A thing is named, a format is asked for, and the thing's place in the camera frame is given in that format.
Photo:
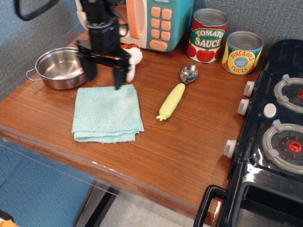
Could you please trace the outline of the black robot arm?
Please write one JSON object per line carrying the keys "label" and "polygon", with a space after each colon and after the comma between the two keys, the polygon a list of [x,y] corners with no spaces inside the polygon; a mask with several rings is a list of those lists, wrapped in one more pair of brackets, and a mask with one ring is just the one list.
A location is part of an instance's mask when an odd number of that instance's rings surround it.
{"label": "black robot arm", "polygon": [[81,0],[87,19],[89,40],[77,40],[78,58],[87,80],[97,75],[97,64],[113,68],[115,88],[125,82],[129,72],[130,54],[120,46],[118,15],[106,0]]}

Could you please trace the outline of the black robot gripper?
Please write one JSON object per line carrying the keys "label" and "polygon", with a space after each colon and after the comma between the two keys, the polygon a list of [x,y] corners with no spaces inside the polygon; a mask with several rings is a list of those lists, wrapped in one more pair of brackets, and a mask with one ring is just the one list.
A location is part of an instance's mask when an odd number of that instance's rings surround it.
{"label": "black robot gripper", "polygon": [[130,54],[120,47],[119,24],[116,17],[105,22],[91,23],[85,20],[89,40],[77,40],[81,66],[88,81],[97,76],[97,64],[113,67],[115,89],[125,82],[129,72]]}

